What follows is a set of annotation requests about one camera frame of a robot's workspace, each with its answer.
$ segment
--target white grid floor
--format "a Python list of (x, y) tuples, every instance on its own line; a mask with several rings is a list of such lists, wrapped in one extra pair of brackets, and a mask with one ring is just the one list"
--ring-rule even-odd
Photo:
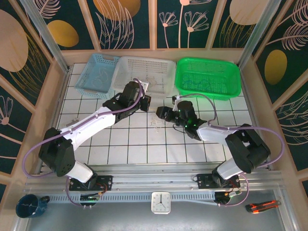
[[(67, 127), (78, 118), (82, 120), (102, 106), (105, 100), (82, 96), (74, 89), (85, 64), (74, 64), (66, 91), (58, 129)], [(174, 87), (172, 95), (178, 92)], [(213, 109), (206, 99), (188, 98), (197, 115), (212, 119)], [(216, 124), (240, 126), (251, 124), (246, 101), (240, 96), (228, 101), (214, 101), (218, 119)], [(159, 106), (173, 107), (172, 99), (152, 98), (150, 112), (138, 111), (111, 128), (104, 129), (85, 141), (76, 151), (76, 160), (88, 165), (152, 164), (222, 162), (231, 158), (226, 146), (208, 141), (197, 141), (175, 131), (172, 123), (165, 123), (155, 112)]]

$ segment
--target clock face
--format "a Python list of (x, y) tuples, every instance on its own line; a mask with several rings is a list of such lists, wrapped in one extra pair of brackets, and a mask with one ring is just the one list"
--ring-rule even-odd
[(171, 211), (171, 197), (167, 192), (152, 193), (152, 212), (155, 214), (168, 214)]

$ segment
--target light blue basket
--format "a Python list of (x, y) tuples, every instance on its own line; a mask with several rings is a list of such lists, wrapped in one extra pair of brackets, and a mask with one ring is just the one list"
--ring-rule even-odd
[(118, 60), (119, 57), (112, 55), (91, 55), (75, 89), (82, 95), (97, 99), (111, 99), (114, 96), (111, 81)]

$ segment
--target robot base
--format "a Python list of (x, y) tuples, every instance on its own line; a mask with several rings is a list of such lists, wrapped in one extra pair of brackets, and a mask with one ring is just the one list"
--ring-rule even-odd
[(112, 176), (97, 176), (95, 185), (89, 190), (83, 183), (72, 178), (70, 180), (70, 191), (110, 191), (112, 187)]
[(221, 187), (214, 182), (212, 173), (198, 174), (196, 182), (198, 183), (199, 189), (219, 189), (219, 188), (232, 189), (234, 187), (237, 187), (237, 188), (241, 187), (238, 175), (235, 175), (231, 177), (230, 179), (228, 179), (227, 183), (225, 185), (222, 185)]

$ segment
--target plastic basket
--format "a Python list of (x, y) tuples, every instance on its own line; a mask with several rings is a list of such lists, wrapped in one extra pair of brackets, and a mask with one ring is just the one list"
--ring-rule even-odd
[(111, 88), (112, 75), (119, 60), (117, 56), (93, 54), (83, 69), (75, 89), (82, 95), (98, 99), (110, 99), (114, 96)]
[(163, 99), (172, 92), (175, 71), (173, 61), (123, 56), (116, 65), (112, 87), (122, 91), (128, 82), (137, 78), (149, 82), (147, 95)]
[(241, 75), (239, 68), (227, 61), (183, 58), (177, 64), (175, 85), (181, 95), (201, 93), (228, 100), (241, 93)]

